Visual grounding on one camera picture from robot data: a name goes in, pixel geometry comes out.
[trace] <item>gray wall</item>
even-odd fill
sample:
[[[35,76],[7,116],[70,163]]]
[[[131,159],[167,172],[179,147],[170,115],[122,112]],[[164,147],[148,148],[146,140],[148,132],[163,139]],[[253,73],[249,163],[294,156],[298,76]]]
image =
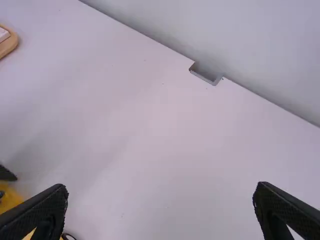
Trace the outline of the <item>gray wall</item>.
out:
[[[320,1],[83,1],[320,125]]]

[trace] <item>black cable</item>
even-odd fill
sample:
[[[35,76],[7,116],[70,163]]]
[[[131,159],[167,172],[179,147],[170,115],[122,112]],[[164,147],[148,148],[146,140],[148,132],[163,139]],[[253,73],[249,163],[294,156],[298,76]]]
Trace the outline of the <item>black cable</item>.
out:
[[[61,237],[62,237],[63,240],[70,240],[69,238],[67,238],[67,236],[72,237],[74,240],[77,240],[74,236],[72,236],[72,235],[69,234],[69,233],[63,233],[63,234],[61,235]]]

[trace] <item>black textured pad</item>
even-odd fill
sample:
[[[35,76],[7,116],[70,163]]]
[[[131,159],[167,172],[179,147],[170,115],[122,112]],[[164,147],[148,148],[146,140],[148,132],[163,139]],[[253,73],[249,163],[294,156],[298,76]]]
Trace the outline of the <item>black textured pad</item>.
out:
[[[293,240],[287,225],[306,240],[320,239],[320,211],[268,182],[258,183],[253,206],[265,240]]]
[[[67,206],[68,192],[64,185],[48,188],[0,215],[0,240],[21,240],[35,228],[32,240],[59,240]],[[48,222],[52,223],[49,235],[41,237],[48,230],[45,226]]]
[[[4,166],[0,164],[0,180],[3,181],[16,181],[18,180],[16,175],[6,169]]]

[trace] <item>white tabletop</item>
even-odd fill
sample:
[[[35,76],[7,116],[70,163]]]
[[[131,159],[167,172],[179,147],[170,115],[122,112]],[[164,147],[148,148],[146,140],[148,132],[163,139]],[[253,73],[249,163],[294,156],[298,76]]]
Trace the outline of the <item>white tabletop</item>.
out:
[[[0,159],[29,197],[66,185],[83,240],[263,239],[268,181],[319,208],[320,130],[76,0],[3,0]]]

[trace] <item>white table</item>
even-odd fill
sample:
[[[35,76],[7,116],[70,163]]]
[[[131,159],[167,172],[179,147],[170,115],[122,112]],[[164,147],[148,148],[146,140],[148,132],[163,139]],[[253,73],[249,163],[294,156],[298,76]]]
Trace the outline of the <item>white table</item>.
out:
[[[0,159],[27,197],[70,193],[83,240],[263,239],[268,181],[320,207],[320,130],[76,0],[2,0]]]

